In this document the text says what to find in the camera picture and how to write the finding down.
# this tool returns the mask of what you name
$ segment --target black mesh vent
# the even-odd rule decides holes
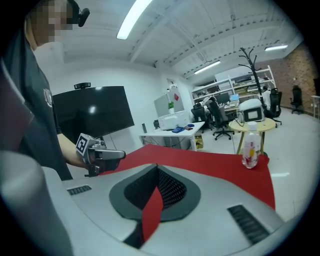
[[[124,189],[125,198],[140,210],[143,210],[154,192],[158,180],[158,168],[155,167]]]
[[[183,183],[162,170],[159,170],[158,189],[162,196],[163,209],[167,209],[178,203],[185,197],[187,191]]]
[[[84,186],[79,186],[79,187],[75,187],[75,188],[70,188],[67,191],[69,192],[69,194],[71,196],[73,196],[73,195],[77,195],[77,194],[86,192],[86,191],[91,190],[91,189],[92,188],[89,187],[88,185],[84,185]]]
[[[243,205],[230,207],[228,211],[253,245],[269,236],[269,232]]]

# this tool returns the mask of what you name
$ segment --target coat rack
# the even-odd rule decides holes
[[[251,51],[249,52],[249,54],[247,54],[246,50],[243,47],[240,47],[240,50],[243,51],[244,55],[239,55],[239,57],[245,57],[246,60],[249,62],[250,66],[242,65],[242,64],[239,64],[239,66],[247,67],[247,68],[249,68],[251,70],[250,73],[253,73],[253,76],[254,76],[254,79],[255,79],[255,83],[256,83],[256,86],[258,87],[258,91],[259,91],[259,94],[260,94],[260,101],[262,103],[262,107],[263,107],[264,113],[266,113],[267,106],[264,103],[264,98],[262,97],[262,92],[261,92],[261,88],[260,88],[259,79],[258,79],[258,76],[257,76],[257,73],[256,73],[256,71],[260,70],[261,68],[259,68],[259,69],[255,68],[257,55],[254,57],[254,61],[252,63],[252,60],[250,58],[250,54],[254,49],[252,48]]]

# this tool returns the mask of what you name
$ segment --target flat screen tv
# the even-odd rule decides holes
[[[98,138],[135,125],[123,86],[64,92],[53,96],[53,104],[62,133],[73,143],[80,133]]]

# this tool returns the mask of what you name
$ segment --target office chair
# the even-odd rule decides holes
[[[293,94],[293,100],[290,98],[291,102],[290,104],[295,106],[295,109],[292,110],[291,114],[293,114],[295,111],[298,112],[298,115],[302,113],[302,110],[299,109],[300,106],[302,106],[302,91],[298,85],[294,85],[292,88],[292,94]]]
[[[278,91],[277,88],[271,89],[269,115],[273,121],[275,121],[276,123],[280,123],[280,125],[282,126],[281,121],[275,120],[275,118],[278,118],[281,114],[281,108],[280,108],[281,98],[282,98],[282,91]]]
[[[213,126],[216,127],[217,129],[222,128],[220,131],[215,131],[212,135],[217,136],[214,138],[216,141],[221,135],[226,135],[229,137],[229,140],[231,140],[231,136],[229,133],[235,134],[234,131],[232,130],[225,130],[227,128],[227,124],[229,123],[228,118],[225,113],[225,108],[221,107],[219,108],[218,104],[216,101],[212,101],[210,104],[207,105],[210,113],[212,116],[214,116],[214,123]]]
[[[206,124],[207,126],[209,126],[209,127],[210,127],[210,130],[212,131],[212,128],[211,128],[211,126],[210,126],[209,119],[206,117],[205,108],[204,108],[203,106],[199,107],[199,106],[197,106],[197,105],[194,105],[194,106],[193,106],[193,109],[191,109],[191,112],[192,112],[192,114],[193,114],[193,116],[194,116],[194,121],[195,121],[196,123],[198,123],[198,122],[205,122],[205,124]],[[204,131],[205,131],[205,126],[203,125],[203,126],[201,127],[201,129],[202,129],[202,133],[204,133]]]

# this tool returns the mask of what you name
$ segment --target white shelving unit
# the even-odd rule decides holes
[[[262,69],[262,70],[256,71],[256,74],[259,76],[259,74],[264,74],[264,73],[268,73],[268,72],[269,72],[271,77],[269,77],[267,74],[265,74],[265,76],[268,77],[269,80],[261,80],[261,81],[259,81],[259,83],[260,84],[272,83],[274,88],[276,88],[276,82],[275,82],[275,79],[274,79],[274,75],[272,74],[272,71],[271,71],[271,68],[270,68],[269,65],[268,65],[267,69]],[[254,80],[254,75],[252,73],[248,73],[248,74],[243,74],[243,75],[239,75],[239,76],[235,76],[235,77],[229,77],[228,76],[228,79],[224,79],[224,80],[221,80],[221,81],[213,82],[213,83],[205,85],[205,86],[196,87],[191,92],[192,93],[192,98],[193,98],[194,101],[197,101],[197,100],[204,99],[206,97],[210,97],[210,96],[221,94],[221,93],[228,92],[228,91],[232,91],[232,93],[235,94],[237,89],[244,88],[244,87],[249,87],[249,86],[254,86],[254,85],[257,84],[254,81],[252,83],[246,83],[244,85],[236,85],[236,86],[234,86],[234,82],[236,80],[239,80],[239,79],[242,79],[242,78],[248,78],[248,77],[252,77],[252,79]],[[205,95],[202,95],[202,96],[199,96],[199,97],[195,97],[196,93],[198,93],[198,92],[201,92],[201,91],[204,91],[204,90],[207,90],[207,89],[210,89],[210,88],[222,85],[222,84],[226,84],[226,83],[229,83],[229,85],[227,85],[227,87],[230,87],[230,88],[226,88],[226,89],[223,89],[223,90],[220,90],[220,91],[216,91],[216,92],[213,92],[213,93],[208,93],[208,94],[205,94]],[[247,98],[247,97],[253,97],[253,96],[257,95],[257,94],[252,93],[252,92],[255,92],[255,91],[258,91],[258,88],[248,89],[247,90],[248,93],[246,95],[240,95],[239,98],[243,99],[243,98]]]

